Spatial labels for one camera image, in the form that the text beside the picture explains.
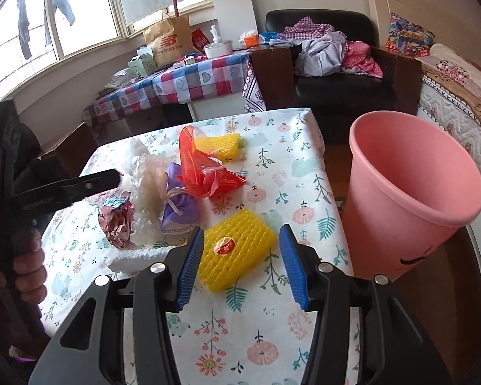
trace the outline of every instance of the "orange box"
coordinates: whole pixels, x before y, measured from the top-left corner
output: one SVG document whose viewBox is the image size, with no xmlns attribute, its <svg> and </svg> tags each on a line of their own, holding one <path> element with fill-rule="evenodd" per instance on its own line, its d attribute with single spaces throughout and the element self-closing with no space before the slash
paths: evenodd
<svg viewBox="0 0 481 385">
<path fill-rule="evenodd" d="M 258 46 L 258 35 L 246 36 L 244 38 L 244 43 L 246 44 L 246 47 Z"/>
</svg>

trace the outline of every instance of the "white towel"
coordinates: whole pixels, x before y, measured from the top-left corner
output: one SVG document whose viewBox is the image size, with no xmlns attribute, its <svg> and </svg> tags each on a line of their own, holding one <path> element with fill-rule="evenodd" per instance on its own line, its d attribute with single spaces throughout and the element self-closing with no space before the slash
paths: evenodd
<svg viewBox="0 0 481 385">
<path fill-rule="evenodd" d="M 112 248 L 105 264 L 113 272 L 123 272 L 136 276 L 155 262 L 163 262 L 168 252 L 174 246 L 155 247 L 151 249 L 116 249 Z"/>
</svg>

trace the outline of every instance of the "red bag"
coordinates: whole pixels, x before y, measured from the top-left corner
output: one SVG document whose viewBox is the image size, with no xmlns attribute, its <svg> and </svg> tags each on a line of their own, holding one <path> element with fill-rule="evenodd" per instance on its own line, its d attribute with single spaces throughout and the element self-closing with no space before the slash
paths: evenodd
<svg viewBox="0 0 481 385">
<path fill-rule="evenodd" d="M 187 125 L 180 133 L 181 180 L 187 193 L 196 198 L 206 198 L 241 187 L 246 178 L 227 170 L 221 161 L 196 149 L 194 139 L 206 137 L 203 131 Z"/>
<path fill-rule="evenodd" d="M 203 49 L 206 45 L 208 45 L 210 41 L 205 36 L 205 33 L 201 29 L 196 29 L 192 32 L 192 44 L 196 49 L 198 49 L 201 53 L 205 53 Z"/>
</svg>

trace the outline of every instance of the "hanging jeans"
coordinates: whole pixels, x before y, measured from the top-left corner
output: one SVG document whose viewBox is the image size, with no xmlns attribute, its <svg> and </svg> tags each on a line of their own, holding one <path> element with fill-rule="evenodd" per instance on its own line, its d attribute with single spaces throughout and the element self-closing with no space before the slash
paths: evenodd
<svg viewBox="0 0 481 385">
<path fill-rule="evenodd" d="M 73 25 L 73 23 L 75 22 L 75 15 L 73 14 L 73 10 L 71 10 L 71 5 L 69 0 L 52 0 L 52 7 L 53 7 L 54 15 L 57 9 L 59 9 L 68 20 L 70 26 Z M 50 37 L 50 32 L 48 30 L 48 18 L 46 17 L 46 10 L 45 10 L 45 39 L 46 39 L 47 46 L 52 44 L 52 38 Z"/>
<path fill-rule="evenodd" d="M 18 17 L 18 38 L 21 51 L 25 60 L 32 58 L 30 52 L 30 33 L 29 33 L 29 19 L 27 17 L 27 5 L 25 0 L 16 0 L 18 3 L 19 17 Z"/>
</svg>

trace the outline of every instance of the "white headboard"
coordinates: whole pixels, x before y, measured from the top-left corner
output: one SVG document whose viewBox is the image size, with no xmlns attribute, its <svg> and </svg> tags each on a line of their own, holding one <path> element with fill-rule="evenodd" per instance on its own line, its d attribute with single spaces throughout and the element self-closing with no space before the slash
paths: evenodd
<svg viewBox="0 0 481 385">
<path fill-rule="evenodd" d="M 388 39 L 390 13 L 396 13 L 435 33 L 435 43 L 449 46 L 481 66 L 481 36 L 449 13 L 419 0 L 369 0 L 369 7 L 380 47 L 385 47 Z"/>
</svg>

